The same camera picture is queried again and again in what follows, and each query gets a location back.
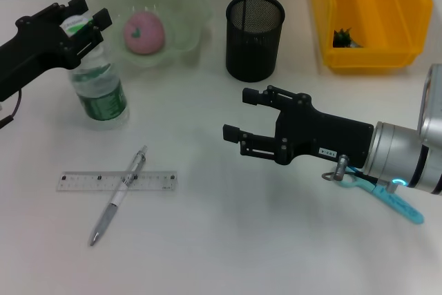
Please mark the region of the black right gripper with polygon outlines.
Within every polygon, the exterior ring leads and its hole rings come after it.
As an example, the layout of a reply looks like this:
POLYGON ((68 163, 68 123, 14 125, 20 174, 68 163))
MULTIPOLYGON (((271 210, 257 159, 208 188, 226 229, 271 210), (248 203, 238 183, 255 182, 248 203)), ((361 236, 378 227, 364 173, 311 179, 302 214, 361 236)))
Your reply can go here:
POLYGON ((281 165, 290 164, 300 155, 334 162, 340 155, 346 155, 349 164, 357 168, 367 160, 374 126, 317 111, 310 95, 290 93, 274 86, 262 92, 244 88, 242 102, 272 107, 280 114, 275 139, 227 124, 222 127, 223 139, 239 144, 241 155, 273 160, 281 165))

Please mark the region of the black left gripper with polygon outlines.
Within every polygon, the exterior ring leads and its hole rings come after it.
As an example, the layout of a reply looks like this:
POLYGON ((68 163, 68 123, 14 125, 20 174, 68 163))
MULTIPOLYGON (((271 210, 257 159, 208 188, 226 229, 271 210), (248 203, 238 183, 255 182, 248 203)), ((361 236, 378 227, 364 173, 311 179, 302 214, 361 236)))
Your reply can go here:
POLYGON ((86 0, 71 0, 16 21, 16 35, 1 46, 2 102, 47 70, 74 69, 103 42, 102 31, 112 24, 108 10, 82 21, 87 10, 86 0))

